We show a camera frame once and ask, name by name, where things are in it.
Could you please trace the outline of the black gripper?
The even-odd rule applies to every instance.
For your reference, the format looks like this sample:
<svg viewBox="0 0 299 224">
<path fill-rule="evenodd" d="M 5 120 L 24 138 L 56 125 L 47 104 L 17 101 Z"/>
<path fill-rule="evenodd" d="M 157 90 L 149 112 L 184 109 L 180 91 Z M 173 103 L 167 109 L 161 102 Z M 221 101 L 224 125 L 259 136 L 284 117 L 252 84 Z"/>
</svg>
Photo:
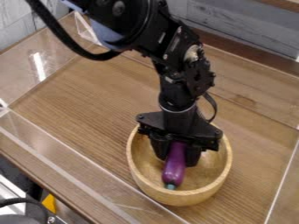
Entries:
<svg viewBox="0 0 299 224">
<path fill-rule="evenodd" d="M 179 110 L 164 106 L 160 108 L 160 111 L 136 116 L 139 133 L 149 137 L 153 153 L 160 160 L 167 158 L 171 142 L 187 143 L 185 165 L 193 167 L 199 163 L 201 151 L 219 150 L 223 132 L 199 115 L 196 103 Z"/>
</svg>

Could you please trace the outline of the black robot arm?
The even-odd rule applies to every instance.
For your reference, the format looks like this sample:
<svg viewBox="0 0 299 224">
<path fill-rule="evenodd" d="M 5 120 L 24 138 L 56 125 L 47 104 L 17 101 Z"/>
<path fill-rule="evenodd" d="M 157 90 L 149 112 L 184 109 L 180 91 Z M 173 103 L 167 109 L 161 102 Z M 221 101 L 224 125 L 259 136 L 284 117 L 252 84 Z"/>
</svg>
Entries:
<svg viewBox="0 0 299 224">
<path fill-rule="evenodd" d="M 184 163 L 193 167 L 204 151 L 219 149 L 223 137 L 197 106 L 200 98 L 213 101 L 208 89 L 216 78 L 199 35 L 173 18 L 165 0 L 61 1 L 88 16 L 105 48 L 117 53 L 135 50 L 151 59 L 160 80 L 160 110 L 136 116 L 137 131 L 148 136 L 160 160 L 175 142 L 187 144 Z"/>
</svg>

